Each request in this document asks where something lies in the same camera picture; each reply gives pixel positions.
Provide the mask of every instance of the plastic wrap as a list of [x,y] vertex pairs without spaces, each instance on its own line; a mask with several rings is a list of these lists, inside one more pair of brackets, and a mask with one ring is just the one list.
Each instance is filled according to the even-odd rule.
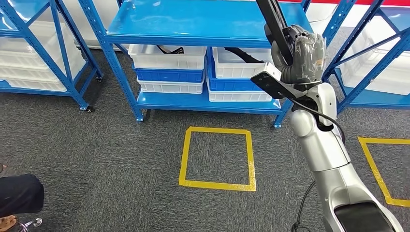
[[271,52],[275,66],[282,72],[282,82],[305,84],[321,81],[325,51],[326,43],[321,35],[303,31],[295,39],[292,65],[286,64],[275,42]]

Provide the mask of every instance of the gray carpet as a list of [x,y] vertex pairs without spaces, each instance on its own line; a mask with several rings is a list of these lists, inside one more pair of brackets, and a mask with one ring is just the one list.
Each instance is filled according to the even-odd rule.
[[[345,36],[343,29],[339,43]],[[335,52],[333,47],[328,55]],[[136,123],[101,51],[93,51],[105,80],[93,81],[87,100],[96,108],[82,113],[70,98],[0,94],[2,176],[33,173],[45,187],[44,210],[36,231],[244,231],[285,232],[312,176],[292,136],[288,119],[269,127],[271,116],[186,111],[151,111]],[[118,53],[134,90],[130,62]],[[385,204],[357,136],[410,138],[410,112],[346,109],[339,120],[359,176]],[[189,126],[247,129],[252,134],[256,192],[178,185],[185,130]],[[391,194],[410,199],[409,147],[370,145]],[[247,183],[245,139],[241,135],[194,133],[187,178]],[[410,208],[386,205],[410,231]],[[323,231],[314,188],[302,223]]]

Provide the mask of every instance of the chair leg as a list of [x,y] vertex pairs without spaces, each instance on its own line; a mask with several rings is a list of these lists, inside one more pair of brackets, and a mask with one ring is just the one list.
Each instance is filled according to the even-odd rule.
[[36,218],[35,220],[26,222],[26,223],[20,223],[20,229],[19,232],[28,232],[29,227],[33,225],[33,227],[39,227],[42,224],[43,220],[41,218]]

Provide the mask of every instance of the black cable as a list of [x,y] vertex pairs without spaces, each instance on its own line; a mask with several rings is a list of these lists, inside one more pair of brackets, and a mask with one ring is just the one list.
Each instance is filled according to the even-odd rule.
[[309,108],[309,107],[307,107],[307,106],[305,106],[305,105],[303,105],[303,104],[300,104],[299,102],[295,101],[294,99],[289,98],[289,100],[291,100],[291,102],[293,102],[294,104],[296,104],[296,105],[302,107],[302,108],[305,109],[306,111],[308,111],[308,112],[310,112],[310,113],[312,113],[312,114],[314,114],[314,115],[318,115],[318,116],[324,117],[324,118],[326,118],[327,120],[333,122],[333,124],[335,124],[335,125],[339,128],[340,136],[342,136],[342,142],[343,142],[343,144],[345,144],[345,142],[346,142],[345,132],[343,131],[341,125],[340,125],[336,120],[334,120],[333,118],[331,118],[331,117],[329,117],[329,116],[327,116],[327,115],[324,115],[324,114],[320,113],[319,111],[313,110],[313,109],[311,109],[311,108]]
[[248,53],[242,51],[242,49],[237,47],[226,47],[225,50],[234,53],[235,55],[239,56],[245,63],[264,63],[263,60],[257,60],[253,58]]
[[302,209],[303,209],[303,205],[305,204],[306,197],[308,196],[310,190],[312,190],[312,188],[313,188],[313,186],[315,185],[315,183],[316,183],[316,181],[313,181],[313,182],[310,184],[309,188],[306,190],[306,192],[305,192],[305,194],[304,194],[304,196],[303,196],[303,198],[302,198],[302,202],[300,203],[300,207],[299,207],[299,212],[297,213],[297,220],[296,220],[296,222],[292,225],[291,232],[297,232],[298,229],[305,229],[305,230],[307,230],[308,232],[311,232],[308,227],[306,227],[306,226],[301,226],[301,225],[300,225],[300,217],[301,217],[301,215],[302,215]]
[[164,53],[164,54],[184,54],[184,48],[183,47],[180,47],[180,48],[178,48],[174,51],[170,51],[162,45],[157,45],[157,48],[160,49],[162,51],[162,53]]

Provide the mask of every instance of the white plastic bin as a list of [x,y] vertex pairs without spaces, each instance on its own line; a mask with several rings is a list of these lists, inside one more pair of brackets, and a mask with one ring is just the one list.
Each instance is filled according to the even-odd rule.
[[[35,21],[30,25],[30,29],[53,60],[62,57],[54,23]],[[70,50],[78,50],[74,44],[73,35],[63,23],[61,23],[61,30],[67,53],[70,53]],[[21,38],[0,38],[0,65],[47,67],[37,52],[25,39]]]
[[[360,33],[344,58],[356,54],[394,34],[390,26],[381,18],[374,18]],[[389,52],[397,39],[374,48],[340,65],[343,84],[356,87],[357,84]],[[405,51],[394,59],[372,82],[367,90],[408,95],[410,93],[410,52]]]
[[[356,87],[374,66],[361,65],[350,60],[340,66],[343,84],[347,87]],[[385,69],[366,87],[367,90],[394,93],[400,95],[410,94],[410,75],[404,75],[396,69]]]
[[184,54],[164,54],[156,45],[131,44],[128,54],[141,69],[204,69],[206,47],[165,46],[170,51],[180,47]]
[[168,81],[140,81],[137,78],[138,83],[141,85],[143,92],[155,92],[155,93],[193,93],[201,94],[204,81],[201,83],[189,83],[189,82],[168,82]]
[[[81,71],[83,66],[85,65],[85,60],[78,57],[76,62],[72,64],[72,75],[73,79],[77,76],[77,74]],[[19,76],[10,76],[10,77],[0,77],[0,79],[4,79],[9,83],[12,87],[19,87],[19,88],[29,88],[29,89],[39,89],[39,90],[51,90],[51,91],[59,91],[65,92],[67,89],[61,83],[61,81],[54,76],[53,79],[51,78],[24,78]]]
[[[270,49],[241,48],[241,50],[257,60],[273,63]],[[215,60],[216,78],[220,79],[251,78],[255,69],[263,68],[265,65],[265,63],[245,63],[234,53],[226,51],[224,47],[214,47],[212,55]]]
[[[84,66],[86,61],[81,56],[81,52],[75,48],[68,53],[71,74],[74,77],[78,71]],[[66,74],[64,62],[62,58],[55,60],[62,72]],[[56,75],[48,66],[33,68],[32,66],[3,66],[0,65],[0,77],[7,78],[23,78],[23,79],[41,79],[44,81],[58,80]]]
[[272,97],[264,91],[211,91],[206,78],[210,102],[270,102]]

